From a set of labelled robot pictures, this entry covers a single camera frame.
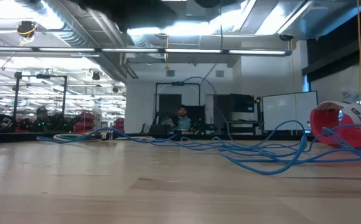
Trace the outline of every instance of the white column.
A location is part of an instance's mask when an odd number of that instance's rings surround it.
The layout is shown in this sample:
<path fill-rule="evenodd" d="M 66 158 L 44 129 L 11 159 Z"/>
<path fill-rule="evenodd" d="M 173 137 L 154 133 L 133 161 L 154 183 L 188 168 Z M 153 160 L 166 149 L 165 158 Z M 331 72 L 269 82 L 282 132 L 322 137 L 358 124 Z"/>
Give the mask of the white column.
<path fill-rule="evenodd" d="M 307 45 L 306 40 L 299 40 L 293 55 L 289 57 L 293 66 L 293 92 L 299 93 L 304 90 L 303 68 L 307 67 Z"/>

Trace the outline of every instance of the pillar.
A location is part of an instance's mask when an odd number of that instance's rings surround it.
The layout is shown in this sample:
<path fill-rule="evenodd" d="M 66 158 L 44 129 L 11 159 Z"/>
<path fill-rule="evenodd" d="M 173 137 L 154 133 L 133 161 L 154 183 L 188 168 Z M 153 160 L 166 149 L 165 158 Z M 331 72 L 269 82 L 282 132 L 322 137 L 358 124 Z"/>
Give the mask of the pillar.
<path fill-rule="evenodd" d="M 309 91 L 308 83 L 305 82 L 306 76 L 302 74 L 303 68 L 308 66 L 306 40 L 296 42 L 296 48 L 293 50 L 293 55 L 290 56 L 290 59 L 293 61 L 293 92 Z"/>

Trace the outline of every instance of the black door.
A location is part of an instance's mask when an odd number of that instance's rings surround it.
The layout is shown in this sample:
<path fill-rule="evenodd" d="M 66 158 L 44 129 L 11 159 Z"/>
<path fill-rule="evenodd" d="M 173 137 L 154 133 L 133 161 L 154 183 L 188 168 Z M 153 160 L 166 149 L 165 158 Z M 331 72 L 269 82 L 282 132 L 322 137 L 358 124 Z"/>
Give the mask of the black door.
<path fill-rule="evenodd" d="M 177 114 L 179 106 L 182 104 L 181 94 L 160 94 L 159 114 Z"/>

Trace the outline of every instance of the wall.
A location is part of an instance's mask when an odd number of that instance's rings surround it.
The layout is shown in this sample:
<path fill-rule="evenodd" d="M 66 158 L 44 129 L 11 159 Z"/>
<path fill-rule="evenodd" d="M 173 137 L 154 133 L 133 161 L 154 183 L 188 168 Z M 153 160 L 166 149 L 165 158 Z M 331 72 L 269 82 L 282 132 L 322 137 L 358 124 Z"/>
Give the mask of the wall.
<path fill-rule="evenodd" d="M 154 117 L 154 93 L 156 82 L 178 82 L 188 77 L 204 77 L 213 67 L 213 64 L 193 66 L 191 64 L 169 64 L 176 71 L 175 77 L 166 77 L 164 67 L 166 64 L 137 64 L 132 68 L 140 77 L 139 80 L 128 80 L 125 110 L 125 132 L 138 133 L 142 124 L 151 124 Z M 216 78 L 215 71 L 224 70 L 224 78 Z M 215 87 L 217 94 L 229 94 L 232 89 L 232 69 L 226 65 L 218 64 L 207 80 Z M 200 79 L 190 80 L 192 83 L 200 83 Z M 198 105 L 199 94 L 197 86 L 172 86 L 159 85 L 159 94 L 182 94 L 182 104 Z M 205 104 L 205 96 L 213 94 L 212 87 L 206 83 L 201 85 L 201 105 Z"/>
<path fill-rule="evenodd" d="M 342 101 L 342 92 L 358 93 L 359 66 L 353 65 L 343 71 L 311 82 L 311 89 L 317 90 L 319 103 L 327 100 Z"/>
<path fill-rule="evenodd" d="M 217 94 L 246 94 L 257 96 L 277 95 L 302 91 L 302 71 L 307 58 L 306 43 L 298 42 L 294 57 L 243 56 L 233 68 L 218 64 L 208 80 L 217 89 Z M 176 82 L 188 77 L 204 77 L 213 64 L 169 64 L 176 71 L 173 78 L 166 77 L 166 64 L 132 64 L 132 69 L 139 80 L 128 80 L 125 112 L 125 131 L 140 132 L 143 123 L 153 119 L 153 103 L 156 82 Z M 224 70 L 224 78 L 216 78 L 215 71 Z M 158 88 L 160 94 L 182 94 L 182 103 L 198 105 L 198 88 L 189 86 L 163 86 Z M 201 105 L 206 103 L 205 96 L 212 95 L 209 85 L 204 83 L 201 91 Z M 256 119 L 256 112 L 250 118 Z"/>

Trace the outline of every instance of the cable on floor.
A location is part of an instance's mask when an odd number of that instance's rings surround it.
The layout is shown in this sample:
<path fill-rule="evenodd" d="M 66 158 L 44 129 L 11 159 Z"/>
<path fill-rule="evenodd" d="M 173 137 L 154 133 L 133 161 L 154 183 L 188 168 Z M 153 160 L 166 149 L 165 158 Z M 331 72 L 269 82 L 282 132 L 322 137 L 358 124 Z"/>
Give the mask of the cable on floor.
<path fill-rule="evenodd" d="M 311 143 L 310 146 L 307 146 L 307 137 L 304 134 L 301 138 L 301 141 L 297 144 L 293 145 L 282 145 L 282 144 L 266 144 L 267 141 L 269 141 L 275 132 L 277 132 L 277 129 L 280 128 L 282 125 L 287 123 L 297 123 L 301 126 L 301 129 L 304 131 L 304 126 L 298 122 L 298 121 L 285 121 L 281 124 L 279 124 L 275 130 L 262 142 L 259 142 L 258 144 L 254 145 L 246 145 L 246 144 L 235 144 L 234 142 L 226 142 L 221 140 L 218 137 L 214 137 L 211 142 L 208 143 L 202 143 L 197 142 L 194 140 L 191 140 L 187 137 L 182 137 L 180 141 L 173 141 L 174 137 L 176 135 L 171 136 L 168 139 L 138 139 L 134 137 L 129 137 L 128 135 L 122 133 L 121 131 L 118 131 L 113 128 L 103 128 L 99 129 L 97 131 L 94 131 L 89 134 L 81 135 L 78 138 L 65 140 L 63 139 L 51 139 L 46 137 L 38 137 L 37 139 L 39 141 L 48 141 L 48 142 L 55 142 L 59 144 L 65 144 L 65 143 L 71 143 L 71 142 L 79 142 L 79 141 L 85 141 L 88 140 L 90 137 L 98 134 L 102 131 L 111 131 L 113 133 L 116 133 L 123 137 L 123 139 L 128 139 L 134 142 L 139 143 L 150 143 L 154 146 L 161 146 L 161 147 L 169 147 L 169 146 L 175 146 L 175 147 L 183 147 L 186 149 L 190 149 L 193 151 L 206 151 L 210 149 L 218 149 L 218 152 L 221 156 L 228 159 L 230 162 L 244 168 L 247 170 L 250 170 L 252 172 L 256 172 L 257 174 L 263 174 L 263 175 L 275 175 L 280 174 L 288 169 L 290 169 L 292 166 L 300 165 L 304 163 L 333 163 L 333 162 L 356 162 L 361 161 L 361 150 L 353 148 L 351 145 L 349 145 L 345 140 L 343 140 L 337 133 L 334 131 L 336 129 L 340 128 L 350 128 L 350 127 L 361 127 L 361 125 L 345 125 L 345 126 L 338 126 L 332 129 L 325 128 L 323 134 L 315 138 Z M 321 154 L 318 154 L 316 156 L 312 156 L 309 158 L 301 159 L 302 154 L 306 154 L 307 152 L 312 151 L 313 144 L 322 136 L 328 136 L 332 138 L 334 142 L 336 142 L 340 149 L 334 149 L 331 151 L 323 152 Z M 288 149 L 290 152 L 287 153 L 277 153 L 276 150 L 279 149 Z M 336 154 L 336 153 L 346 153 L 349 152 L 354 157 L 348 157 L 343 159 L 322 159 L 325 156 L 328 156 L 330 154 Z M 260 170 L 257 168 L 254 168 L 252 166 L 246 165 L 247 163 L 280 163 L 285 164 L 284 167 L 279 168 L 277 170 Z"/>

